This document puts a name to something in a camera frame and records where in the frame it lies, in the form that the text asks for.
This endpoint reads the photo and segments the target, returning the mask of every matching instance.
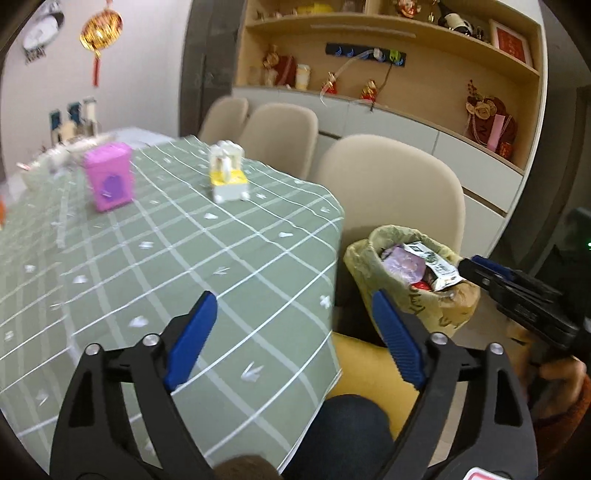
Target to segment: red tassel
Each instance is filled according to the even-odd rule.
[[[100,72],[100,56],[95,55],[95,69],[92,75],[92,85],[99,86],[99,72]]]

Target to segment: golden lantern decoration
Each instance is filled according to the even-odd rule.
[[[84,48],[95,54],[93,85],[99,86],[100,51],[110,47],[123,31],[123,19],[116,11],[111,10],[112,0],[107,0],[105,9],[92,17],[80,34],[80,42]]]

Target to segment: black pants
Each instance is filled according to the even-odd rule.
[[[322,405],[285,480],[372,480],[394,451],[388,416],[358,395],[341,395]]]

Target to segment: trash bag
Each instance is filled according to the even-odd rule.
[[[433,292],[407,285],[391,275],[382,266],[381,253],[394,244],[412,242],[422,242],[452,265],[457,266],[462,259],[450,248],[418,230],[385,225],[376,228],[368,239],[349,245],[345,252],[345,265],[359,287],[365,308],[378,333],[371,315],[371,302],[373,294],[383,288],[402,311],[415,314],[429,332],[443,332],[451,337],[474,314],[480,299],[480,288],[463,281],[445,291]]]

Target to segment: red framed picture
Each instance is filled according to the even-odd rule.
[[[495,48],[533,67],[530,47],[523,35],[491,20],[491,42]]]

